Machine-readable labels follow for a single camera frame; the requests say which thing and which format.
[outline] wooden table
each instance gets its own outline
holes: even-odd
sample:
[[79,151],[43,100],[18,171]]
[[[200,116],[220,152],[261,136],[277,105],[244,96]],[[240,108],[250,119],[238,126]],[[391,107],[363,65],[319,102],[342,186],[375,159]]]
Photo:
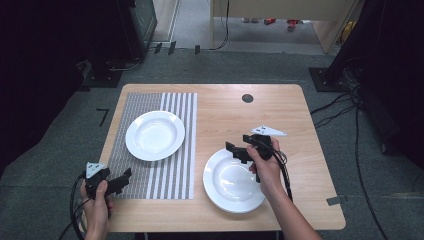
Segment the wooden table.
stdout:
[[[277,137],[287,154],[294,203],[317,230],[342,229],[345,219],[340,205],[329,206],[336,197],[311,116],[298,85],[225,84],[129,84],[124,86],[110,126],[100,162],[107,164],[130,92],[198,93],[194,199],[115,199],[112,232],[211,232],[280,230],[267,200],[244,214],[220,210],[206,195],[202,175],[206,162],[225,141],[246,146],[243,134],[265,124],[287,132]],[[253,102],[245,103],[244,94]]]
[[[228,17],[313,20],[324,53],[330,52],[360,0],[230,0]],[[211,0],[210,42],[214,48],[214,17],[227,16],[228,0]]]

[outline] cable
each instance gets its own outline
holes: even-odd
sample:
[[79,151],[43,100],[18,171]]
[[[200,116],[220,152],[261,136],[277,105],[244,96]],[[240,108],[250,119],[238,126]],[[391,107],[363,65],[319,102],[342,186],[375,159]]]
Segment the cable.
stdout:
[[71,199],[69,201],[69,214],[70,214],[70,218],[71,218],[71,223],[72,223],[72,226],[74,227],[74,231],[77,234],[78,239],[80,239],[80,240],[83,240],[84,237],[82,236],[82,234],[81,234],[81,232],[80,232],[80,230],[78,228],[77,218],[75,217],[75,213],[74,213],[74,197],[75,197],[75,192],[76,192],[77,184],[84,177],[84,175],[85,175],[85,173],[82,173],[81,175],[79,175],[75,179],[75,182],[74,182],[74,185],[73,185],[72,191],[71,191]]
[[229,11],[230,11],[230,0],[227,1],[227,17],[225,19],[225,32],[226,32],[226,34],[225,34],[224,41],[221,43],[221,45],[219,47],[210,48],[210,50],[219,50],[219,49],[223,48],[228,42],[228,35],[229,35],[228,34],[228,13],[229,13]]
[[[179,47],[179,48],[175,48],[178,50],[194,50],[194,48],[184,48],[184,47]],[[214,52],[215,50],[218,50],[218,48],[202,48],[202,51],[204,52]]]
[[[90,201],[90,199],[87,199],[85,202],[83,202],[81,205],[79,205],[75,210],[74,210],[74,215],[78,212],[78,210],[82,207],[82,206],[84,206],[84,204],[86,204],[88,201]],[[81,216],[82,216],[82,213],[81,214],[78,214],[78,216],[76,217],[76,219],[79,219],[79,218],[81,218]],[[69,230],[69,228],[72,226],[72,221],[65,227],[65,229],[62,231],[62,233],[60,234],[60,237],[59,237],[59,240],[61,240],[64,236],[65,236],[65,234],[66,234],[66,232]]]
[[352,103],[355,104],[355,105],[357,105],[357,106],[361,105],[361,100],[360,100],[360,97],[359,97],[359,94],[358,94],[359,87],[360,87],[360,85],[354,87],[350,91]]
[[344,96],[347,96],[347,95],[349,95],[350,93],[343,93],[343,94],[341,94],[341,95],[339,95],[339,96],[337,96],[331,103],[329,103],[329,104],[326,104],[326,105],[324,105],[324,106],[322,106],[322,107],[320,107],[320,108],[317,108],[317,109],[315,109],[315,110],[312,110],[311,111],[311,115],[312,114],[314,114],[314,113],[316,113],[316,112],[318,112],[318,111],[321,111],[321,110],[324,110],[324,109],[326,109],[326,108],[328,108],[328,107],[330,107],[331,105],[333,105],[334,103],[336,103],[336,102],[338,102],[337,100],[339,100],[340,98],[342,98],[342,97],[344,97]]
[[329,122],[331,122],[335,118],[337,118],[337,117],[339,117],[339,116],[341,116],[343,114],[346,114],[346,113],[352,111],[354,108],[355,108],[355,105],[352,105],[350,107],[347,107],[347,108],[341,110],[336,115],[333,115],[331,117],[326,117],[326,118],[322,119],[321,121],[319,121],[319,122],[317,122],[317,123],[314,124],[315,129],[318,129],[318,128],[322,127],[322,126],[327,125]]
[[255,144],[259,144],[262,147],[264,147],[266,150],[268,150],[270,153],[272,153],[272,156],[275,158],[275,160],[277,160],[277,163],[278,163],[278,165],[281,169],[281,173],[283,174],[284,185],[286,187],[287,195],[290,198],[290,200],[293,202],[293,195],[292,195],[291,188],[290,188],[290,177],[289,177],[289,173],[288,173],[287,167],[286,167],[286,163],[287,163],[286,154],[284,154],[283,151],[277,151],[274,148],[268,147],[262,141],[257,141],[257,140],[252,139],[252,138],[250,140],[253,141]]
[[[109,63],[110,62],[112,62],[112,61],[114,61],[114,60],[110,60],[110,61],[107,61],[106,62],[106,65],[109,65]],[[109,68],[109,71],[129,71],[129,70],[132,70],[132,69],[134,69],[135,67],[137,67],[138,65],[140,65],[140,63],[143,61],[143,59],[142,58],[140,58],[139,60],[138,60],[138,62],[137,63],[135,63],[133,66],[131,66],[131,67],[129,67],[129,68],[115,68],[115,67],[113,67],[112,66],[112,68]]]
[[356,107],[356,119],[355,119],[355,125],[356,125],[356,139],[355,139],[355,160],[356,160],[356,168],[358,170],[358,177],[359,177],[359,183],[361,184],[362,191],[364,192],[365,199],[368,204],[368,208],[370,209],[370,212],[372,214],[372,217],[374,218],[375,223],[377,224],[378,229],[380,230],[381,234],[383,235],[384,239],[388,239],[386,234],[383,231],[383,228],[380,225],[380,222],[377,219],[377,216],[375,215],[374,209],[372,207],[371,201],[368,197],[367,190],[364,186],[364,181],[362,180],[362,174],[361,174],[361,168],[359,166],[359,121],[358,121],[358,113],[359,113],[359,106]]
[[345,78],[345,83],[348,84],[349,88],[354,88],[354,86],[359,85],[359,82],[356,80],[359,78],[359,73],[357,72],[358,69],[352,69],[349,66],[343,69],[343,76]]

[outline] gray carpet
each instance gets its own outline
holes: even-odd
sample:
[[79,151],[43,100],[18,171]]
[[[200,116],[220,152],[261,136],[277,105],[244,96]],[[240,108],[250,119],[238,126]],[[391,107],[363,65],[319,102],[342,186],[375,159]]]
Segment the gray carpet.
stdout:
[[[317,93],[308,67],[327,67],[325,55],[213,52],[179,50],[168,55],[150,52],[144,63],[123,74],[116,89],[77,92],[42,141],[13,162],[0,182],[0,239],[57,239],[69,223],[68,201],[75,178],[87,161],[97,162],[120,90],[128,83],[258,83],[299,84],[310,110],[338,93]],[[348,107],[349,102],[313,115],[314,122]],[[110,109],[102,126],[104,112]],[[366,190],[389,239],[424,239],[422,197],[393,193],[424,191],[423,171],[404,157],[380,153],[380,141],[367,113],[359,112],[359,162]],[[338,195],[346,227],[319,231],[324,239],[383,239],[368,209],[355,163],[355,112],[342,115],[317,130]],[[65,239],[76,239],[72,229]],[[133,239],[112,233],[109,239]]]

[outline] white plate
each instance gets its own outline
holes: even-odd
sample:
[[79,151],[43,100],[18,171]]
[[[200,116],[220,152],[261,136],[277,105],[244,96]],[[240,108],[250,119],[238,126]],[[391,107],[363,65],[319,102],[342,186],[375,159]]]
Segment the white plate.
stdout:
[[169,157],[181,146],[184,124],[165,111],[152,111],[135,119],[125,135],[128,151],[138,159],[157,161]]
[[208,160],[203,172],[203,185],[211,201],[231,213],[246,213],[259,207],[265,199],[250,164],[225,149]]

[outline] table hole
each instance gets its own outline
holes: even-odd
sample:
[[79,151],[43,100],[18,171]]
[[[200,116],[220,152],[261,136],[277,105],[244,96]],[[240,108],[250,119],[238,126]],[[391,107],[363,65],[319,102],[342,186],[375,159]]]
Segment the table hole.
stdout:
[[245,103],[251,103],[253,102],[253,96],[250,94],[244,94],[241,99],[243,100],[243,102]]

